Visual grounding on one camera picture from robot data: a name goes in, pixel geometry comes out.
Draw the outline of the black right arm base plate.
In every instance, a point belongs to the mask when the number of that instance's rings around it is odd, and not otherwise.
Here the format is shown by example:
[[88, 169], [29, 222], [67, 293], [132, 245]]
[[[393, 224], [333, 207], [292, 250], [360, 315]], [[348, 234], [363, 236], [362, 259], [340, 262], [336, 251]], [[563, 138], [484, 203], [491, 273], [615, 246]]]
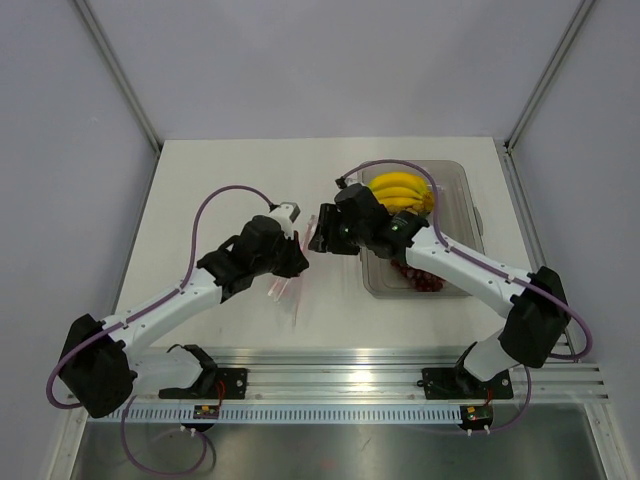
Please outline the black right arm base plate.
[[481, 382], [454, 367], [429, 367], [421, 370], [416, 386], [427, 400], [511, 400], [514, 391], [510, 375], [502, 371]]

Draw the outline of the left small circuit board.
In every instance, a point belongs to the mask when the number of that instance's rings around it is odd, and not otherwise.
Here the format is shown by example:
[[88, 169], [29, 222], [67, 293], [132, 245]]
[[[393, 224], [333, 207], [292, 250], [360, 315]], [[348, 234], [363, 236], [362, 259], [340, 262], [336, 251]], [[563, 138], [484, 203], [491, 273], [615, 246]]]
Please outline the left small circuit board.
[[217, 405], [195, 405], [194, 419], [218, 419], [220, 409]]

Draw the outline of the small circuit board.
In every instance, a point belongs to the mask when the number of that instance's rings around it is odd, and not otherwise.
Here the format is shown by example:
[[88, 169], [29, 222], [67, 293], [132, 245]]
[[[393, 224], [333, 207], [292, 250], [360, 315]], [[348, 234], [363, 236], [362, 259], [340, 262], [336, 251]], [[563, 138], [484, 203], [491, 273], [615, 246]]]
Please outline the small circuit board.
[[465, 428], [483, 429], [493, 423], [494, 410], [491, 405], [462, 406], [461, 419]]
[[217, 405], [195, 405], [194, 419], [218, 419], [220, 409]]

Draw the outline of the left aluminium frame post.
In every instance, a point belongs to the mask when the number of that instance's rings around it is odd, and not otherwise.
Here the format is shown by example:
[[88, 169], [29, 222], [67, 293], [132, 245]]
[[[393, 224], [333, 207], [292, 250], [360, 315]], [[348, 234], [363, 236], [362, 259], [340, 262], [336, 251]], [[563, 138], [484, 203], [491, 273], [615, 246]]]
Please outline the left aluminium frame post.
[[98, 56], [101, 58], [116, 89], [119, 91], [143, 137], [153, 152], [154, 157], [158, 159], [161, 155], [164, 141], [157, 133], [145, 108], [140, 102], [91, 2], [87, 0], [71, 0], [69, 4], [85, 28]]

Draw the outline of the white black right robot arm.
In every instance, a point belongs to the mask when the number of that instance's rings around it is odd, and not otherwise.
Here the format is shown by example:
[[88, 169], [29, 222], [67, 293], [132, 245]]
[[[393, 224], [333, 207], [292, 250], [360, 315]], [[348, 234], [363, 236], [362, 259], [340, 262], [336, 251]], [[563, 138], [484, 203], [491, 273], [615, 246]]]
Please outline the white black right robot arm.
[[505, 324], [475, 342], [451, 369], [445, 390], [471, 398], [499, 374], [518, 365], [542, 367], [564, 332], [569, 315], [559, 275], [534, 273], [498, 262], [449, 240], [434, 221], [389, 213], [371, 190], [353, 184], [321, 205], [310, 250], [357, 255], [362, 249], [386, 260], [434, 274], [488, 305]]

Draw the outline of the aluminium frame post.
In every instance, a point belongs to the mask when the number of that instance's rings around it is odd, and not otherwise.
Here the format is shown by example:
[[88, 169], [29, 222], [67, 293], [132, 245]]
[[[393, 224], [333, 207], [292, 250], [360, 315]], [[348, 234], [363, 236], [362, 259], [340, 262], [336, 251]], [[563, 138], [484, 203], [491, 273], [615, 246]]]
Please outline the aluminium frame post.
[[158, 159], [161, 155], [164, 141], [157, 133], [145, 108], [140, 102], [91, 2], [87, 0], [71, 0], [69, 4], [85, 28], [98, 56], [101, 58], [116, 89], [119, 91], [143, 137], [153, 152], [154, 157]]
[[503, 146], [505, 152], [510, 156], [515, 152], [516, 147], [522, 139], [529, 123], [533, 120], [537, 110], [545, 99], [546, 94], [551, 88], [556, 77], [559, 75], [568, 55], [571, 53], [574, 43], [598, 4], [599, 1], [597, 0], [581, 0], [578, 2], [576, 9], [555, 45], [551, 56], [537, 79], [533, 90], [518, 115], [513, 128], [504, 140]]

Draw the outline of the aluminium mounting rail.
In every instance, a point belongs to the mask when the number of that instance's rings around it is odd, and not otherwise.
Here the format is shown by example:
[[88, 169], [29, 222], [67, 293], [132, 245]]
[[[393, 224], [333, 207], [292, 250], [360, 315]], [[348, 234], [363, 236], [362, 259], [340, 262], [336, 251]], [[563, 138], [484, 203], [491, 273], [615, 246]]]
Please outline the aluminium mounting rail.
[[[511, 400], [427, 400], [416, 386], [421, 370], [452, 367], [452, 356], [421, 350], [258, 351], [211, 349], [218, 367], [246, 368], [243, 400], [167, 400], [137, 395], [104, 422], [183, 424], [423, 424], [462, 425], [462, 406], [491, 405], [493, 423], [520, 418], [535, 405], [583, 405], [609, 400], [600, 368], [551, 361], [540, 369], [513, 367]], [[217, 405], [218, 419], [194, 419], [195, 405]]]

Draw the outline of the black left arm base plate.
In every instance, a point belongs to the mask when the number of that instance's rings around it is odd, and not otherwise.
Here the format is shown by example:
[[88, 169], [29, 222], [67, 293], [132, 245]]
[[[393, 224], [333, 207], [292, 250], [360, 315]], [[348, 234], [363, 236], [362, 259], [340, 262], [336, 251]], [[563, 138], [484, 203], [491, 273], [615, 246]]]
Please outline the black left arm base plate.
[[167, 400], [243, 400], [248, 373], [246, 368], [204, 369], [191, 386], [162, 389], [158, 396]]

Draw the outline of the clear grey plastic bin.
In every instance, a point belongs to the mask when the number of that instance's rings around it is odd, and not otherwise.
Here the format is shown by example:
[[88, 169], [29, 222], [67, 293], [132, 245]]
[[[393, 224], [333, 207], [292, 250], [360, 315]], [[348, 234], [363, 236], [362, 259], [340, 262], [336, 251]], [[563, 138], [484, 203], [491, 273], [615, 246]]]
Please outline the clear grey plastic bin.
[[[438, 215], [443, 235], [482, 253], [482, 221], [472, 199], [465, 170], [459, 163], [451, 160], [413, 160], [410, 166], [380, 164], [360, 171], [357, 178], [362, 183], [369, 183], [387, 172], [403, 171], [416, 175], [416, 167], [427, 171], [435, 180], [441, 202]], [[418, 291], [389, 260], [380, 259], [365, 249], [360, 252], [360, 259], [364, 287], [377, 299], [436, 300], [468, 295], [450, 282], [438, 279], [429, 282], [435, 288], [433, 291]]]

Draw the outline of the right small circuit board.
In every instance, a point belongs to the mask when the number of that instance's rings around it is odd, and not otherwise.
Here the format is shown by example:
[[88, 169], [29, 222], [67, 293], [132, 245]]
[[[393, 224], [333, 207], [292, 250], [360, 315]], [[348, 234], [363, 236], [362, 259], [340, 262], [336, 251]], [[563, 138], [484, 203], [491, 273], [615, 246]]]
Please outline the right small circuit board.
[[462, 406], [461, 419], [465, 428], [483, 429], [493, 423], [494, 410], [491, 405]]

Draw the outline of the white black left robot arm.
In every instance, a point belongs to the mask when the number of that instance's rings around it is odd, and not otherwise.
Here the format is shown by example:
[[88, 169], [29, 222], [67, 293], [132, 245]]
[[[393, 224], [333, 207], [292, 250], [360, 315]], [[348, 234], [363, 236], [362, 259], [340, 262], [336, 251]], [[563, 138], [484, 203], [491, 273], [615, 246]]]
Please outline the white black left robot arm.
[[57, 377], [91, 417], [105, 417], [135, 395], [215, 399], [225, 390], [215, 360], [186, 344], [154, 355], [147, 349], [192, 317], [249, 289], [255, 278], [295, 278], [309, 266], [295, 214], [282, 204], [256, 215], [238, 235], [192, 266], [178, 285], [120, 315], [73, 322]]

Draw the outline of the right aluminium frame post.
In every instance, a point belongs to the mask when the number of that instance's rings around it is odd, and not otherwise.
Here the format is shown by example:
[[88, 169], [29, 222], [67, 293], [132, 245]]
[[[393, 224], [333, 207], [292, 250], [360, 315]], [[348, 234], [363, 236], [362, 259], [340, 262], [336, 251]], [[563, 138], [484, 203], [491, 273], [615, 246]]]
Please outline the right aluminium frame post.
[[555, 45], [551, 56], [537, 79], [533, 90], [518, 115], [513, 128], [504, 140], [503, 146], [505, 152], [510, 156], [515, 152], [516, 147], [522, 139], [529, 123], [533, 120], [537, 110], [545, 99], [546, 94], [551, 88], [556, 77], [559, 75], [568, 55], [571, 53], [574, 43], [598, 4], [599, 1], [597, 0], [581, 0], [578, 2], [576, 9]]

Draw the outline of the clear red-dotted zip bag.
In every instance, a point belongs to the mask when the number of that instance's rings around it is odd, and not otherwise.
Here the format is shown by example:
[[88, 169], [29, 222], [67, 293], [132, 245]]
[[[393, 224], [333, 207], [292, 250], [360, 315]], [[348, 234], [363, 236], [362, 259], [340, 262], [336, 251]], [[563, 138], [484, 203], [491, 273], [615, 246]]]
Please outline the clear red-dotted zip bag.
[[[311, 215], [307, 222], [306, 230], [299, 239], [301, 251], [305, 257], [309, 254], [309, 243], [315, 234], [317, 224], [317, 216]], [[294, 330], [297, 325], [297, 315], [302, 296], [302, 287], [303, 274], [291, 279], [277, 277], [267, 292], [268, 297], [278, 304], [281, 310], [289, 316], [292, 330]]]

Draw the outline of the red grape bunch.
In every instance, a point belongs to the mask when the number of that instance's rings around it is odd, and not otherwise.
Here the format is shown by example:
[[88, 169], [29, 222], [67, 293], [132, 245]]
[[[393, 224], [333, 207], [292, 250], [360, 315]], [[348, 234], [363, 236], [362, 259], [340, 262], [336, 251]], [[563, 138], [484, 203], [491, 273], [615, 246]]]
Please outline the red grape bunch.
[[391, 260], [390, 265], [414, 291], [436, 293], [444, 288], [445, 280], [430, 272], [410, 267], [397, 260]]

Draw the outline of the yellow banana bunch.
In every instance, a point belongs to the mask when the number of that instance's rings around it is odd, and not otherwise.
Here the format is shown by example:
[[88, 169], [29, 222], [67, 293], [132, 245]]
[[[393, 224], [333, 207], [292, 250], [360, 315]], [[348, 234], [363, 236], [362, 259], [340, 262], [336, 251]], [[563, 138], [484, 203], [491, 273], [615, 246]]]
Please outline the yellow banana bunch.
[[435, 207], [435, 195], [426, 181], [406, 172], [389, 172], [376, 176], [369, 184], [377, 201], [389, 213], [410, 211], [426, 215]]

